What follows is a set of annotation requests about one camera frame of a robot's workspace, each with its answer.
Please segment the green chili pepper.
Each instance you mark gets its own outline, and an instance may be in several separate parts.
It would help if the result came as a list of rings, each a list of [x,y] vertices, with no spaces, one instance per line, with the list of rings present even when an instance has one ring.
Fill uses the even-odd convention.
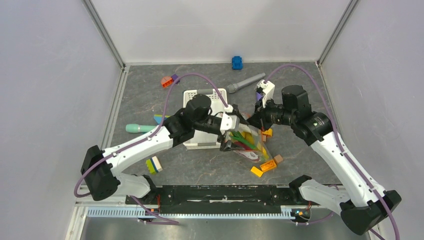
[[[249,146],[252,150],[258,150],[258,148],[253,143],[250,143],[247,139],[245,139],[239,131],[232,131],[229,136],[235,142],[242,142]]]

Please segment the yellow banana bunch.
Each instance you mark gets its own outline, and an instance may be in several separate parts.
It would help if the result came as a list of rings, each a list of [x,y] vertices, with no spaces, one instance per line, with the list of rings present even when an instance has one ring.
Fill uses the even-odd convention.
[[[262,132],[241,132],[242,136],[247,139],[250,143],[254,144],[258,150],[247,150],[254,154],[257,160],[265,161],[270,159],[270,153],[265,145],[265,142],[262,141]]]

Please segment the clear zip top bag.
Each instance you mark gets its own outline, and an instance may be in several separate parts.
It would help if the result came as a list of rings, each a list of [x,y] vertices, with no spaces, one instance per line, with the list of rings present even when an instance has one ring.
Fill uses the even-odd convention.
[[[222,152],[234,152],[254,163],[264,163],[273,157],[266,147],[262,131],[242,123],[243,117],[237,120],[235,128],[226,129],[220,144]]]

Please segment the red sweet potato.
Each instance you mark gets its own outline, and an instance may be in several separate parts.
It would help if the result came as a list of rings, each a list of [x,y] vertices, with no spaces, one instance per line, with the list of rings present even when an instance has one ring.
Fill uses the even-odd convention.
[[[241,147],[242,149],[246,150],[246,151],[252,151],[252,149],[249,146],[247,146],[246,144],[244,144],[244,143],[242,143],[240,141],[236,141],[236,142],[233,142],[233,143],[235,145]]]

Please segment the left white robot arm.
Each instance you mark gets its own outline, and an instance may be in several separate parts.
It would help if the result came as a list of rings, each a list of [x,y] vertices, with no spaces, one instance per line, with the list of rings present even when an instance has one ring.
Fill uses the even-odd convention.
[[[123,170],[192,139],[196,131],[214,134],[222,142],[226,132],[248,126],[236,105],[229,105],[219,117],[210,114],[211,104],[208,96],[197,94],[185,107],[144,135],[106,149],[100,149],[98,145],[90,147],[80,170],[88,195],[94,201],[102,201],[112,195],[128,195],[139,198],[145,204],[153,203],[157,190],[150,178],[125,174]]]

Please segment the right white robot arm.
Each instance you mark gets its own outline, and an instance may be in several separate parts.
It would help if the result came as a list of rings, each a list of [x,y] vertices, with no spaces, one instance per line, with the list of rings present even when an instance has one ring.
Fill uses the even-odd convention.
[[[365,171],[334,131],[328,116],[312,110],[302,86],[284,87],[281,104],[273,100],[273,83],[262,80],[255,90],[260,99],[249,124],[261,130],[272,125],[289,126],[328,164],[344,186],[344,190],[336,190],[302,175],[289,184],[288,196],[293,203],[317,203],[338,214],[357,235],[365,234],[392,214],[402,200],[399,193],[385,189]]]

